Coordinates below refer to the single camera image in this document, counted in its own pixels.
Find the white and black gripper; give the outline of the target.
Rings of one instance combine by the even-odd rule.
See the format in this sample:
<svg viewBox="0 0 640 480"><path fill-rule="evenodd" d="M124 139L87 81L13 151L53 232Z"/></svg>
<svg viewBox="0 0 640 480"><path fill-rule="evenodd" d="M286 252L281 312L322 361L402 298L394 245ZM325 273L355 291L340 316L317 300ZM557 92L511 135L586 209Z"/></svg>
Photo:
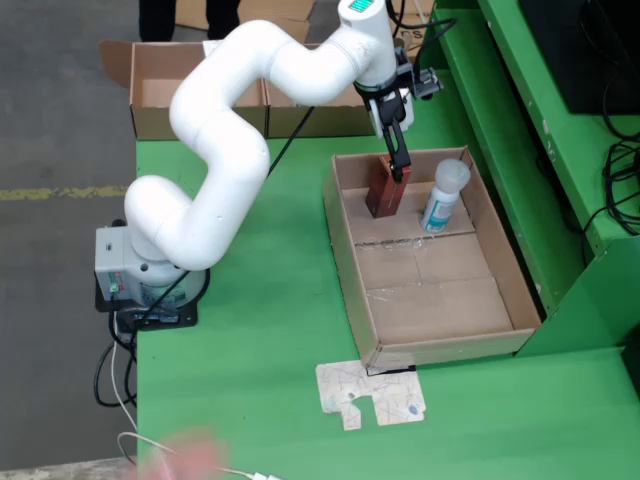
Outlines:
<svg viewBox="0 0 640 480"><path fill-rule="evenodd" d="M396 184L403 181L403 169L411 165L403 133L414 122L411 92L394 88L367 93L367 111L375 135L382 139L390 156L389 168Z"/></svg>

